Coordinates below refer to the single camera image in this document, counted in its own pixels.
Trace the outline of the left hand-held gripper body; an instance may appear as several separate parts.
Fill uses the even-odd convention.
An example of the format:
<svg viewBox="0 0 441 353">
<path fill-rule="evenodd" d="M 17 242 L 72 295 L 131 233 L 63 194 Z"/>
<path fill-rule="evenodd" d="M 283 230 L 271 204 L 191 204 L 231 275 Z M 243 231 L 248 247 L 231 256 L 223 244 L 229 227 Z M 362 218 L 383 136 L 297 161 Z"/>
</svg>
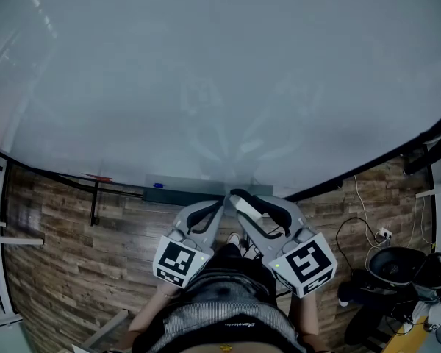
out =
<svg viewBox="0 0 441 353">
<path fill-rule="evenodd" d="M 153 274 L 178 288 L 186 288 L 213 257 L 214 251 L 175 229 L 163 235 L 153 261 Z"/>
</svg>

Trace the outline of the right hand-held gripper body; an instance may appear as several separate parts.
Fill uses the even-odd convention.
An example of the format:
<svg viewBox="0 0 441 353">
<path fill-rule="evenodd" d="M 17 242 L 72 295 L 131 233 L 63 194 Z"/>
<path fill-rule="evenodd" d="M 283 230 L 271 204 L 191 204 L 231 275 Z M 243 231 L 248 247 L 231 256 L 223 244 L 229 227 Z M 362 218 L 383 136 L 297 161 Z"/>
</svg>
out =
<svg viewBox="0 0 441 353">
<path fill-rule="evenodd" d="M 303 298 L 333 279 L 337 260 L 323 234 L 307 227 L 286 238 L 268 235 L 267 267 L 273 277 Z"/>
</svg>

